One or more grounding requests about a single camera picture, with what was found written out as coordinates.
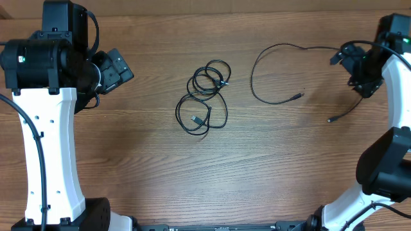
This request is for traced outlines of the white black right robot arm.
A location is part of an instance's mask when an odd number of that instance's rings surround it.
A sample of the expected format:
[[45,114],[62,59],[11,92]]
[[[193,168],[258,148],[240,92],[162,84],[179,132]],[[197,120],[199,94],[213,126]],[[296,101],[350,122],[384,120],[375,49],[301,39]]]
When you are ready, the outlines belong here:
[[410,197],[410,161],[404,158],[410,151],[410,37],[382,34],[368,51],[360,43],[345,43],[331,63],[341,62],[356,87],[386,84],[389,129],[360,156],[355,184],[306,221],[287,224],[289,230],[363,230],[377,210]]

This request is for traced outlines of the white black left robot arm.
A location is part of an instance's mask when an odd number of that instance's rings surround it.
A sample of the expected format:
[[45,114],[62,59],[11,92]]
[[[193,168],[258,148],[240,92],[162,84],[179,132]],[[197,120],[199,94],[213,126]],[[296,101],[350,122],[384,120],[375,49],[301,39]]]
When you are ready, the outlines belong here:
[[131,80],[117,49],[93,53],[66,39],[17,39],[1,52],[6,102],[21,121],[28,175],[24,217],[14,230],[135,230],[133,217],[111,210],[106,198],[81,190],[74,115],[92,99]]

